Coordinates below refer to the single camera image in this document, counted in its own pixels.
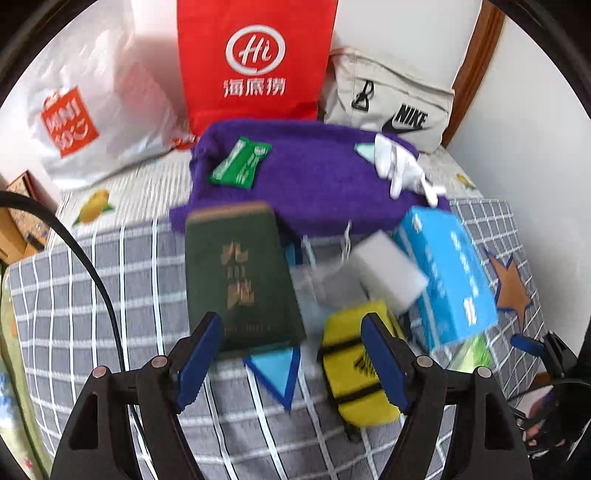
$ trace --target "green package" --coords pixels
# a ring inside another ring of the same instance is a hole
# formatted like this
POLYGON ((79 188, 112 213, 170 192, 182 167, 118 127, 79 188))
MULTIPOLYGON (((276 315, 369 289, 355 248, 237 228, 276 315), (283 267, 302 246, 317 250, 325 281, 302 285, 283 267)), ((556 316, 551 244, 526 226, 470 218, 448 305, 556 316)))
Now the green package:
POLYGON ((449 370, 471 374, 477 367, 492 368, 491 354, 482 335, 464 343, 450 364, 449 370))
POLYGON ((240 137, 228 157, 209 177, 217 185, 230 185, 250 190, 259 163, 271 151, 271 145, 240 137))

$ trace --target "star pattern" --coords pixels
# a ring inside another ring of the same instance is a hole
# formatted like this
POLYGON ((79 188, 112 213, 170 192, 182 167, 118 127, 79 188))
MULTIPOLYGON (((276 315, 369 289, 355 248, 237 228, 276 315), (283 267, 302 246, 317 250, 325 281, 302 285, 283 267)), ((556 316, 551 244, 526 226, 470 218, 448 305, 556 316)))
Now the star pattern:
POLYGON ((527 294, 523 280, 521 280, 517 263, 513 255, 509 257, 507 265, 503 265, 503 262, 493 254, 489 252, 486 254, 491 261, 496 276, 499 278, 495 295, 496 309, 501 312, 515 312, 519 321, 519 331, 523 332, 525 328, 525 312, 534 303, 527 294))

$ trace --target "person's hand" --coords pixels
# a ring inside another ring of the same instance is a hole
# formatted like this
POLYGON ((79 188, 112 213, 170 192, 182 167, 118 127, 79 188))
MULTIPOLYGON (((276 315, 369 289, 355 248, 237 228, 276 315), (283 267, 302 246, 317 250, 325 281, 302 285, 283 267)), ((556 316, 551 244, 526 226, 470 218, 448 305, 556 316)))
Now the person's hand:
MULTIPOLYGON (((546 401, 546 397, 543 396, 542 398, 540 398, 539 400, 537 400, 530 408, 530 413, 528 415, 529 418, 534 417, 536 413, 538 413, 540 411, 540 409, 542 408, 542 406, 544 405, 544 402, 546 401)), ((525 439, 526 440, 530 440, 533 437, 535 437, 536 435, 538 435, 540 432, 540 424, 537 423, 536 425, 534 425, 532 428, 528 429, 525 432, 525 439)))
MULTIPOLYGON (((551 395, 551 393, 548 393, 547 395, 540 398, 538 401, 536 401, 531 406, 530 413, 528 415, 529 418, 534 417, 540 411, 540 409, 544 406, 544 404, 550 399, 550 395, 551 395)), ((525 432, 525 440, 529 446, 534 447, 537 445, 537 441, 536 441, 535 437, 539 434, 540 429, 541 429, 541 425, 540 425, 540 423, 537 423, 536 425, 534 425, 532 428, 528 429, 525 432)), ((564 445, 564 440, 562 440, 556 444, 557 447, 560 447, 561 445, 564 445)))

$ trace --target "white sponge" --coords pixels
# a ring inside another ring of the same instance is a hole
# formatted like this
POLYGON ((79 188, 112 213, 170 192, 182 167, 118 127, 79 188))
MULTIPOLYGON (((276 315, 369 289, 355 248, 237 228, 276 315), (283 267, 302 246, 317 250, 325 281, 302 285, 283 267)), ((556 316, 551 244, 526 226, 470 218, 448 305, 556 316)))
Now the white sponge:
POLYGON ((357 245, 348 263, 370 296, 384 299, 395 315, 406 312, 429 282, 423 272, 382 231, 357 245))

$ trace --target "wooden door frame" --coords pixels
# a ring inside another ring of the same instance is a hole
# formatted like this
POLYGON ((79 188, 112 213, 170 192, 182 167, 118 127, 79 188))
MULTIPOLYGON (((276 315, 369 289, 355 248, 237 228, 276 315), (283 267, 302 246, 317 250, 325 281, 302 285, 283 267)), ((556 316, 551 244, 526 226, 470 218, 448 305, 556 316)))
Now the wooden door frame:
POLYGON ((441 144, 444 147, 449 145, 480 88, 499 42, 504 22, 505 14, 488 0, 483 0, 466 58, 453 83, 456 99, 449 126, 443 132, 441 144))

